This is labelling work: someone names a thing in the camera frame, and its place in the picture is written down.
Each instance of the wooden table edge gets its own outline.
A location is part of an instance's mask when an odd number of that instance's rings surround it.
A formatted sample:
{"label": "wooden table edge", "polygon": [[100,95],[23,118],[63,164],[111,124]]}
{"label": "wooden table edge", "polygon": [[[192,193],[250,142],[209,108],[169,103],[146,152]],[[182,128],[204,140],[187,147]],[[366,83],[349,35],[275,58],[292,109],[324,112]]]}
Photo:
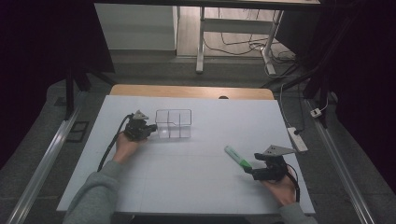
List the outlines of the wooden table edge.
{"label": "wooden table edge", "polygon": [[273,93],[268,89],[193,87],[193,86],[154,86],[117,84],[111,89],[110,95],[133,95],[151,97],[181,97],[219,99],[226,96],[235,100],[274,100]]}

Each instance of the aluminum rail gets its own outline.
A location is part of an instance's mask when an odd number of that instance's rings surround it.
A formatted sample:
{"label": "aluminum rail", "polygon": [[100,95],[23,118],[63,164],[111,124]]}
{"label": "aluminum rail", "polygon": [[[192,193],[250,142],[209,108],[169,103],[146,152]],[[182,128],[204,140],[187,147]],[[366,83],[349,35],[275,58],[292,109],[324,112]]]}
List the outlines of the aluminum rail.
{"label": "aluminum rail", "polygon": [[69,120],[64,120],[61,126],[58,129],[58,132],[53,137],[46,153],[41,159],[41,162],[38,164],[35,169],[35,173],[29,181],[26,189],[24,190],[22,196],[18,200],[17,205],[14,208],[14,211],[11,213],[11,216],[8,218],[7,224],[17,224],[23,223],[29,214],[30,209],[32,208],[33,203],[35,202],[35,198],[38,195],[38,192],[41,190],[50,169],[52,168],[53,163],[55,162],[56,157],[59,154],[62,146],[64,145],[64,141],[66,140],[66,136],[70,132],[79,111],[81,110],[85,99],[87,98],[88,93],[85,91],[80,91],[76,97],[76,107],[73,113],[70,116]]}
{"label": "aluminum rail", "polygon": [[[304,100],[308,111],[313,110],[314,108],[309,104],[307,100]],[[317,126],[319,135],[324,142],[324,145],[329,152],[330,158],[332,159],[332,164],[334,165],[335,170],[341,178],[341,181],[344,184],[344,188],[346,193],[349,195],[353,206],[355,207],[356,213],[363,224],[374,224],[375,221],[372,217],[370,209],[367,206],[367,203],[364,201],[361,196],[361,191],[355,185],[353,181],[346,163],[344,162],[337,146],[332,140],[332,136],[328,132],[327,129],[324,129],[318,119],[314,120],[315,125]]]}

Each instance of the gray floor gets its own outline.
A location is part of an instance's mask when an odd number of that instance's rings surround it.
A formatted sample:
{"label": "gray floor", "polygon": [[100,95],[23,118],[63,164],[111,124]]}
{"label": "gray floor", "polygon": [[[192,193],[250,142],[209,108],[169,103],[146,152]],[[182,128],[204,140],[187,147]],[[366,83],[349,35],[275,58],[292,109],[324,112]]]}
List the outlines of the gray floor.
{"label": "gray floor", "polygon": [[[218,86],[259,88],[270,78],[263,72],[261,60],[208,59],[205,72],[195,74],[194,59],[172,56],[154,56],[113,52],[116,74],[110,75],[120,83],[180,86]],[[281,73],[287,68],[278,64],[276,71]],[[280,85],[291,79],[288,77],[276,83]],[[64,214],[55,211],[68,183],[79,155],[89,137],[101,103],[110,91],[110,86],[97,77],[90,76],[92,89],[77,121],[88,121],[87,134],[81,142],[66,142],[49,173],[25,223],[61,223]],[[282,103],[290,124],[303,127],[297,87],[284,91]],[[5,223],[16,202],[21,196],[35,168],[40,162],[50,141],[64,118],[64,106],[59,104],[64,97],[64,83],[49,88],[48,100],[31,131],[0,172],[0,223]],[[391,192],[378,171],[371,164],[359,145],[337,121],[334,115],[336,103],[331,99],[328,106],[329,130],[341,149],[348,169],[368,203],[377,223],[395,223],[396,197]],[[297,155],[311,200],[316,209],[315,218],[319,223],[360,223],[355,209],[344,190],[332,161],[321,141],[305,106],[305,130],[301,133],[309,151]],[[78,139],[78,134],[69,134],[69,139]],[[128,223],[129,215],[116,214],[113,223]],[[252,224],[272,223],[279,217],[247,217]]]}

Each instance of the gray sleeve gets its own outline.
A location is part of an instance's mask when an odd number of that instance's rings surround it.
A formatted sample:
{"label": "gray sleeve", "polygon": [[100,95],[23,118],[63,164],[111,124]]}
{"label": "gray sleeve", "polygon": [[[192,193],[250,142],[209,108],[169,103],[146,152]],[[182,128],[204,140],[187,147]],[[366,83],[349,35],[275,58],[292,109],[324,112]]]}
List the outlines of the gray sleeve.
{"label": "gray sleeve", "polygon": [[110,223],[116,208],[121,165],[109,161],[92,173],[70,203],[64,223]]}
{"label": "gray sleeve", "polygon": [[280,215],[288,224],[318,224],[313,217],[307,217],[299,203],[292,203],[279,208]]}

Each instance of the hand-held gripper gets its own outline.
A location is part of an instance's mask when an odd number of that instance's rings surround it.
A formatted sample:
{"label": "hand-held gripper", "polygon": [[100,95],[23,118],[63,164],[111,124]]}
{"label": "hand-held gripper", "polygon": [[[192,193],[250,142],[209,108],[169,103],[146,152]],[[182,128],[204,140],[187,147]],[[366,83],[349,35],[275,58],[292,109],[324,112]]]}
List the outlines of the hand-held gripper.
{"label": "hand-held gripper", "polygon": [[280,181],[285,175],[290,178],[296,189],[296,202],[300,201],[300,187],[297,179],[289,173],[288,164],[285,162],[283,155],[294,153],[294,150],[286,147],[269,146],[264,153],[255,153],[254,157],[258,161],[264,161],[266,168],[253,169],[244,167],[247,174],[251,174],[254,180],[275,180]]}
{"label": "hand-held gripper", "polygon": [[157,125],[151,124],[146,125],[145,119],[149,119],[146,115],[144,115],[140,110],[137,110],[136,113],[131,113],[131,115],[125,116],[123,119],[119,129],[117,130],[116,134],[113,137],[110,145],[108,145],[105,155],[102,157],[102,160],[99,163],[99,167],[97,172],[102,170],[103,164],[107,158],[108,153],[110,152],[111,148],[113,148],[114,144],[119,137],[121,128],[125,122],[125,120],[129,119],[129,122],[125,125],[125,130],[123,133],[126,135],[129,141],[139,142],[143,139],[146,139],[150,136],[151,133],[157,131]]}

